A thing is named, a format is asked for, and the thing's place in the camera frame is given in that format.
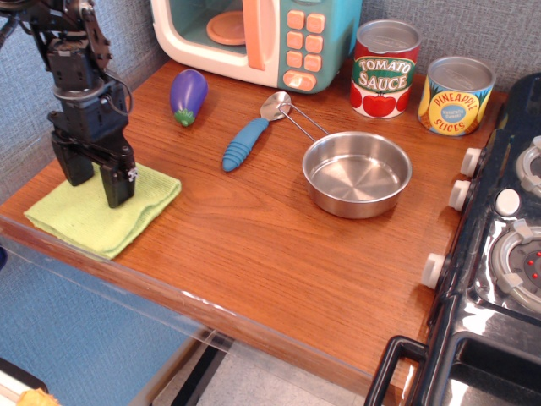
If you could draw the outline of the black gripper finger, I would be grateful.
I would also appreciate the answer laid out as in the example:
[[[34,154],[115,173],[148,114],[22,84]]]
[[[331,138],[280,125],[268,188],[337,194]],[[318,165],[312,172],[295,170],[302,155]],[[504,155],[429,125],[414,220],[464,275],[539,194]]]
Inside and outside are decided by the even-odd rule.
[[[72,186],[79,186],[94,176],[92,161],[81,153],[79,145],[62,139],[55,131],[52,132],[52,149]]]
[[[134,196],[135,166],[132,167],[100,167],[101,180],[110,208],[116,208]]]

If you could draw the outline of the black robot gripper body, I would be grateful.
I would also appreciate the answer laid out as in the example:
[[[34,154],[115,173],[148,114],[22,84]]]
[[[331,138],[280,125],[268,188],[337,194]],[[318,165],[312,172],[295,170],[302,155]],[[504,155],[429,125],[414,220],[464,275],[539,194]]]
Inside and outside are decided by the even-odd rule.
[[[100,166],[132,167],[134,151],[123,136],[131,112],[128,91],[117,80],[98,80],[84,91],[55,90],[59,111],[48,120],[62,139],[79,145],[81,153]]]

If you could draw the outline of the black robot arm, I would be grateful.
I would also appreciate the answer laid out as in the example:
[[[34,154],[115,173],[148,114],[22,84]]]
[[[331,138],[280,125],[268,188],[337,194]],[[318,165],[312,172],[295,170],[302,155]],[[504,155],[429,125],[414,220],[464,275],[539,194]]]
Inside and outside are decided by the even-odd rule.
[[[134,196],[134,150],[123,135],[133,108],[129,87],[107,65],[110,41],[92,1],[3,1],[6,40],[21,27],[34,38],[61,110],[48,114],[52,148],[65,178],[78,186],[100,173],[111,208]]]

